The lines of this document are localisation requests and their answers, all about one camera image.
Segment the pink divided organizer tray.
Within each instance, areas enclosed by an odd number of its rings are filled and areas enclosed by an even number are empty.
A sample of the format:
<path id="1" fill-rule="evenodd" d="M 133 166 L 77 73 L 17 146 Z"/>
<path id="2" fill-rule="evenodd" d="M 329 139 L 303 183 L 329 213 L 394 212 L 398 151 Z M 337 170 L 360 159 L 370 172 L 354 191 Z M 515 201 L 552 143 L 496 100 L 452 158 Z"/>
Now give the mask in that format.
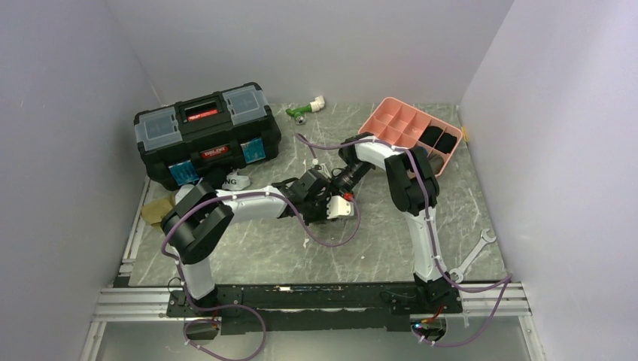
<path id="1" fill-rule="evenodd" d="M 428 126 L 438 126 L 444 130 L 443 133 L 447 132 L 458 138 L 457 145 L 450 154 L 441 153 L 434 147 L 419 141 Z M 437 177 L 442 175 L 455 150 L 464 139 L 464 134 L 459 127 L 393 97 L 383 99 L 358 132 L 371 133 L 382 141 L 398 147 L 421 147 L 425 149 L 428 156 L 433 153 L 440 155 L 445 160 L 445 164 Z"/>

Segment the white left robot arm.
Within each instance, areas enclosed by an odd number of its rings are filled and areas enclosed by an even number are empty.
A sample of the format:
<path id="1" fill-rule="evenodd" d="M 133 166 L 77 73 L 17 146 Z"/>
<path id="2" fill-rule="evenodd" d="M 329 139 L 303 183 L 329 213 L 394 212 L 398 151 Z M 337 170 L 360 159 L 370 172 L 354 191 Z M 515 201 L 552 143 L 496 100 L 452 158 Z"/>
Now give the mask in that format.
<path id="1" fill-rule="evenodd" d="M 210 256 L 230 226 L 295 216 L 306 226 L 325 220 L 329 184 L 326 176 L 311 168 L 301 177 L 258 190 L 219 190 L 210 180 L 194 186 L 160 222 L 180 261 L 181 278 L 188 290 L 187 307 L 199 316 L 214 310 L 218 290 Z"/>

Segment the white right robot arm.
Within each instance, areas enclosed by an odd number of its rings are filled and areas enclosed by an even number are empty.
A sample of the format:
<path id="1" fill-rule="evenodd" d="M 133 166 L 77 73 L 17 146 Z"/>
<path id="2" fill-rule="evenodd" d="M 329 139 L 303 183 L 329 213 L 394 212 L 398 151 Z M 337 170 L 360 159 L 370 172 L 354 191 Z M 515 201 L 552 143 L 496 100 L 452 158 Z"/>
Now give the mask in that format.
<path id="1" fill-rule="evenodd" d="M 338 146 L 347 165 L 333 181 L 336 188 L 352 191 L 372 168 L 385 171 L 390 198 L 405 220 L 412 243 L 415 304 L 424 312 L 455 307 L 459 292 L 439 252 L 436 205 L 440 188 L 430 162 L 418 148 L 398 147 L 373 134 L 346 139 Z"/>

